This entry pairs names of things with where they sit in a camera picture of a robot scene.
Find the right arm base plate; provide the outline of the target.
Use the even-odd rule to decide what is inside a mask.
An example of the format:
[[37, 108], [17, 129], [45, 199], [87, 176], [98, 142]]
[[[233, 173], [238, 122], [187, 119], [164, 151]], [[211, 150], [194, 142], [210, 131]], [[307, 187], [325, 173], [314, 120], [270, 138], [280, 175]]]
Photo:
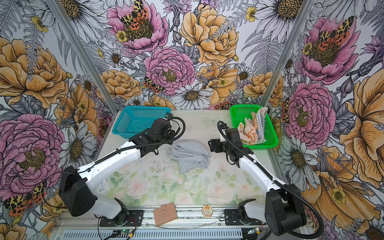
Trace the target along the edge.
[[238, 209], [225, 209], [224, 222], [226, 226], [261, 226], [263, 225], [263, 222], [247, 217], [244, 211], [239, 211]]

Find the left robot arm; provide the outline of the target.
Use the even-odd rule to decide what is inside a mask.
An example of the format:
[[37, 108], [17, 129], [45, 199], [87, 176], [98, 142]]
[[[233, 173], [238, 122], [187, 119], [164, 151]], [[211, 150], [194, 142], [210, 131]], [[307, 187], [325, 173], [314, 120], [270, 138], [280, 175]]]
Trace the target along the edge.
[[112, 173], [149, 153], [158, 154], [162, 145], [172, 144], [184, 133], [181, 125], [173, 130], [176, 118], [166, 114], [154, 120], [152, 126], [129, 138], [122, 146], [106, 156], [82, 167], [69, 166], [63, 170], [59, 196], [72, 217], [94, 214], [111, 221], [116, 226], [129, 219], [127, 207], [117, 198], [100, 195], [96, 187]]

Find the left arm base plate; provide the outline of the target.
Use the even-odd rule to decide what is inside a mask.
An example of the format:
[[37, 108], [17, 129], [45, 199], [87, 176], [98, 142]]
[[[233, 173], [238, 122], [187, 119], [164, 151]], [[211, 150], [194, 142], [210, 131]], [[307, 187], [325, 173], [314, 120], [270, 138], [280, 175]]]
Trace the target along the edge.
[[102, 217], [100, 227], [140, 227], [144, 218], [143, 210], [123, 210], [113, 219]]

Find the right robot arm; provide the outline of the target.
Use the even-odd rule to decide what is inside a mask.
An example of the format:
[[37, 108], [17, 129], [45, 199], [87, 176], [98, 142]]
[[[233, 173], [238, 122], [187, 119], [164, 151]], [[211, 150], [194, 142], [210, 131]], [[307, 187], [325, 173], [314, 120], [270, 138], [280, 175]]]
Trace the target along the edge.
[[221, 137], [208, 142], [210, 151], [225, 153], [238, 168], [247, 173], [265, 194], [265, 203], [245, 200], [239, 204], [238, 212], [244, 223], [253, 220], [266, 223], [276, 236], [289, 233], [307, 224], [303, 202], [293, 194], [294, 190], [268, 171], [254, 155], [243, 146], [237, 129], [219, 130]]

